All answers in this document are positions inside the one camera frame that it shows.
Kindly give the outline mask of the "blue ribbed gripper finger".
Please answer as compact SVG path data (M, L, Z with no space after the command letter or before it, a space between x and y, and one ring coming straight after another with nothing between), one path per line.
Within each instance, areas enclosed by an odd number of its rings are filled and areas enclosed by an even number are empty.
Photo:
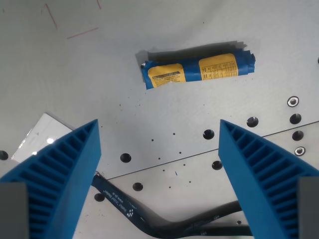
M300 235L297 181L319 171L280 146L226 120L218 155L256 239Z
M1 177L25 183L31 239L71 239L101 158L98 120L49 144Z

